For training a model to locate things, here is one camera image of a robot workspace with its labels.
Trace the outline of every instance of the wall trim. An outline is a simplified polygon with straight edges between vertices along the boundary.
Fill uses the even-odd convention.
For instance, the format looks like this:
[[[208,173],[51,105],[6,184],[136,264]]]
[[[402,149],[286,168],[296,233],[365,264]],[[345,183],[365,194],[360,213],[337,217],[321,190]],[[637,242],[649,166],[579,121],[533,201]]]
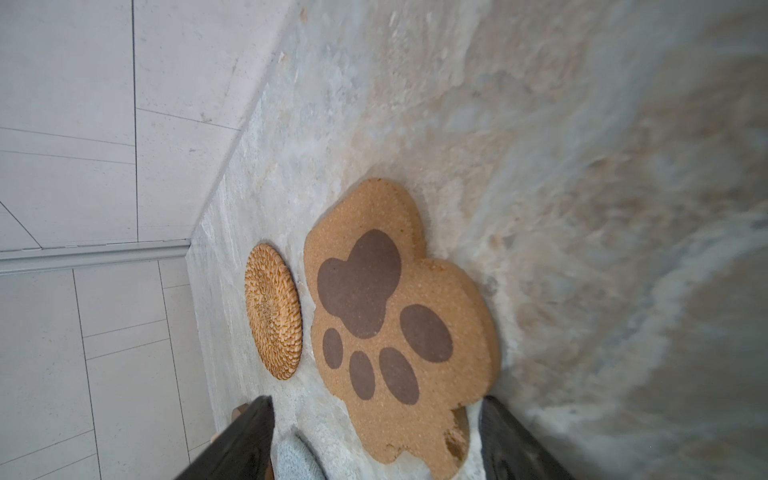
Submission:
[[[189,247],[189,240],[168,240],[0,252],[0,275],[183,257]]]

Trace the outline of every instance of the woven coaster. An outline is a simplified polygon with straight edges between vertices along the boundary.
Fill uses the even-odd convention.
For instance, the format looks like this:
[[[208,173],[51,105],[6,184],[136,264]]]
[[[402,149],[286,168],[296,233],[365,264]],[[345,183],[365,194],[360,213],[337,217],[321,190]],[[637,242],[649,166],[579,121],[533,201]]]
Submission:
[[[288,267],[266,243],[248,256],[245,304],[264,366],[275,378],[289,379],[301,357],[301,308]]]

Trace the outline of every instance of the gray knitted object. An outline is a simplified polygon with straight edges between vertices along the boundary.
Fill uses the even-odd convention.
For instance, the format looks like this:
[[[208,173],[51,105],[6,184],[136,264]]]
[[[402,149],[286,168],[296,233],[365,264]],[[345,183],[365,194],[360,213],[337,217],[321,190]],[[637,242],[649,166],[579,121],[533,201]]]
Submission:
[[[326,480],[315,455],[296,435],[288,435],[272,451],[275,480]]]

